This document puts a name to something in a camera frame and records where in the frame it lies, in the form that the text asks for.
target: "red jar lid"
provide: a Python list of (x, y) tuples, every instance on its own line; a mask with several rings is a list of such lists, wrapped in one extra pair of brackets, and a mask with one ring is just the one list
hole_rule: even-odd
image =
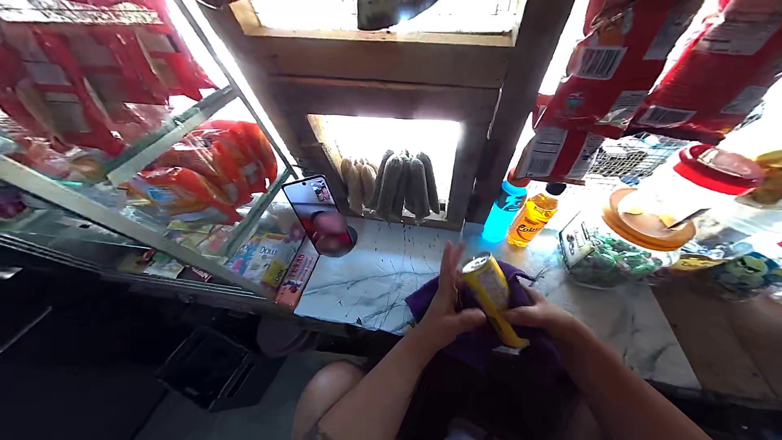
[(723, 194), (742, 196), (760, 186), (763, 169), (754, 160), (711, 145), (695, 145), (679, 152), (673, 170), (695, 185)]

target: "bottle cap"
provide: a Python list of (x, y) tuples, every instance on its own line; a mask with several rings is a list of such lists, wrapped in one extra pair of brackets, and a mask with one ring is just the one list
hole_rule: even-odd
[(531, 179), (527, 178), (519, 178), (516, 176), (516, 167), (511, 168), (510, 171), (508, 171), (508, 176), (505, 178), (505, 180), (508, 181), (513, 186), (517, 186), (518, 188), (523, 188), (532, 181)]
[(564, 183), (549, 183), (546, 185), (546, 192), (552, 196), (558, 196), (565, 191), (566, 186)]

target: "wooden frame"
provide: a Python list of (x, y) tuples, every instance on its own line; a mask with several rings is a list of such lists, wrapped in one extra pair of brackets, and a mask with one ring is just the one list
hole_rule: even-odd
[(261, 30), (249, 0), (221, 11), (202, 9), (251, 85), (282, 108), (278, 115), (295, 139), (285, 139), (292, 154), (330, 182), (339, 181), (332, 192), (345, 212), (350, 209), (334, 150), (317, 138), (307, 115), (460, 122), (463, 136), (444, 222), (460, 229), (465, 219), (485, 221), (571, 8), (572, 0), (527, 0), (518, 31), (505, 35), (517, 40), (513, 47), (436, 38), (281, 36)]
[(231, 11), (245, 35), (252, 37), (316, 38), (325, 40), (396, 41), (452, 45), (484, 45), (512, 47), (515, 32), (501, 34), (445, 34), (439, 32), (411, 32), (398, 34), (385, 31), (287, 31), (264, 26), (258, 19), (250, 0), (230, 4)]
[(502, 97), (475, 178), (468, 222), (484, 223), (489, 216), (572, 7), (573, 0), (526, 3), (516, 46), (508, 57)]

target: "glass display case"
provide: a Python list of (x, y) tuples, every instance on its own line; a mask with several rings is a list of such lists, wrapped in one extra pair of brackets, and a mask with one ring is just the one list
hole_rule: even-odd
[(0, 0), (1, 245), (274, 299), (305, 240), (280, 191), (299, 176), (193, 8)]

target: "can lid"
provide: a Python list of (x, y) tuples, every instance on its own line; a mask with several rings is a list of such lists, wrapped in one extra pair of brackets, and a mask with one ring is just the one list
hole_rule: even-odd
[(763, 182), (763, 169), (754, 160), (711, 145), (694, 145), (679, 152), (673, 170), (695, 185), (718, 193), (744, 195)]
[(508, 176), (505, 178), (505, 180), (508, 181), (513, 186), (516, 186), (518, 188), (523, 188), (532, 181), (532, 179), (527, 179), (523, 177), (516, 177), (516, 167), (511, 168), (510, 171), (508, 171)]
[(552, 196), (558, 196), (565, 191), (566, 187), (567, 185), (564, 183), (549, 183), (546, 184), (546, 192)]
[(461, 268), (461, 273), (470, 273), (482, 268), (483, 265), (489, 261), (489, 258), (491, 258), (490, 252), (484, 251), (480, 254), (477, 254), (472, 260), (467, 261), (467, 264)]
[(656, 214), (630, 214), (619, 211), (619, 202), (635, 188), (617, 189), (603, 206), (603, 221), (623, 239), (653, 251), (675, 251), (695, 236), (695, 224), (689, 221), (668, 229)]

